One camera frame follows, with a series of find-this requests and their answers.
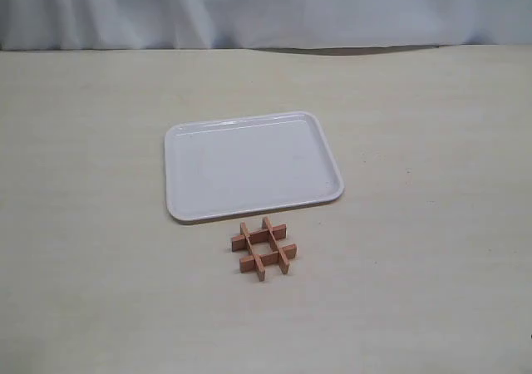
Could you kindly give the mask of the white fabric backdrop curtain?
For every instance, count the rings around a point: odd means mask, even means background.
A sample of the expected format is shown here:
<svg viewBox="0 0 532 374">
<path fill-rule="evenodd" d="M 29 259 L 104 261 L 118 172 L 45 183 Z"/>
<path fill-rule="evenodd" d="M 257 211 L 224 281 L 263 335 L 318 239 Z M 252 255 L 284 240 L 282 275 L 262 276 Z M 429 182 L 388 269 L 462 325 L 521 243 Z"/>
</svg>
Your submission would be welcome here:
<svg viewBox="0 0 532 374">
<path fill-rule="evenodd" d="M 528 44 L 531 0 L 1 0 L 1 47 Z"/>
</svg>

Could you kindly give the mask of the notched wooden piece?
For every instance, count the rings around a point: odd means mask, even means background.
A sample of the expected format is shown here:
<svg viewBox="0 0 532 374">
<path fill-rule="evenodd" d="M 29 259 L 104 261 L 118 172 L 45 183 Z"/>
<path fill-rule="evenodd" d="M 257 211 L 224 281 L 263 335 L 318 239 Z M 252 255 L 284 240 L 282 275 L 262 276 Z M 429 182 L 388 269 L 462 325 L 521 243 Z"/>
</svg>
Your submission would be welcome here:
<svg viewBox="0 0 532 374">
<path fill-rule="evenodd" d="M 297 255 L 297 245 L 289 244 L 283 246 L 283 252 L 288 260 L 292 260 Z M 279 261 L 279 252 L 274 251 L 272 253 L 259 254 L 258 258 L 261 260 L 264 267 L 277 264 Z M 241 273 L 247 273 L 255 270 L 255 257 L 253 255 L 242 257 L 239 260 L 239 270 Z"/>
<path fill-rule="evenodd" d="M 242 222 L 240 224 L 240 233 L 244 234 L 246 238 L 249 236 L 250 232 L 249 232 L 249 230 L 247 228 L 247 225 L 244 222 Z M 256 274 L 257 274 L 257 276 L 259 278 L 259 281 L 263 282 L 265 280 L 265 268 L 264 268 L 261 260 L 258 258 L 259 254 L 254 252 L 253 244 L 250 244 L 249 241 L 247 241 L 247 243 L 248 243 L 247 251 L 248 251 L 249 255 L 253 255 L 255 257 L 256 264 L 255 264 L 255 270 L 254 271 L 256 272 Z"/>
<path fill-rule="evenodd" d="M 282 274 L 287 274 L 289 271 L 289 259 L 286 255 L 286 253 L 283 250 L 283 247 L 279 244 L 279 239 L 285 239 L 287 234 L 287 226 L 285 224 L 281 224 L 278 229 L 276 229 L 269 217 L 264 217 L 262 222 L 262 229 L 266 229 L 268 233 L 268 243 L 270 248 L 272 249 L 272 255 L 275 256 L 275 258 L 271 258 L 272 262 L 275 262 Z"/>
<path fill-rule="evenodd" d="M 286 224 L 280 224 L 277 226 L 273 226 L 273 236 L 277 240 L 285 239 L 287 236 L 287 225 Z M 237 252 L 239 250 L 247 250 L 248 249 L 248 243 L 250 244 L 261 244 L 261 243 L 267 243 L 269 237 L 269 232 L 267 229 L 258 229 L 251 233 L 249 233 L 249 236 L 246 238 L 244 234 L 235 235 L 231 238 L 231 250 L 233 252 Z"/>
</svg>

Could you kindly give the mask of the white rectangular plastic tray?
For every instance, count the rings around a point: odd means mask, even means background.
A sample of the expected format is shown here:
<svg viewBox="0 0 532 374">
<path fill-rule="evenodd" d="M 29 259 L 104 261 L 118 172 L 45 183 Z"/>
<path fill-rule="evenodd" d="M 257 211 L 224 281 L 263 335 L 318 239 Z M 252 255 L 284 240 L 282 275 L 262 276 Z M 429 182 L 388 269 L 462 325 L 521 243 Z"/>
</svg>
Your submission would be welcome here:
<svg viewBox="0 0 532 374">
<path fill-rule="evenodd" d="M 325 204 L 344 182 L 316 116 L 286 112 L 172 126 L 165 201 L 184 223 Z"/>
</svg>

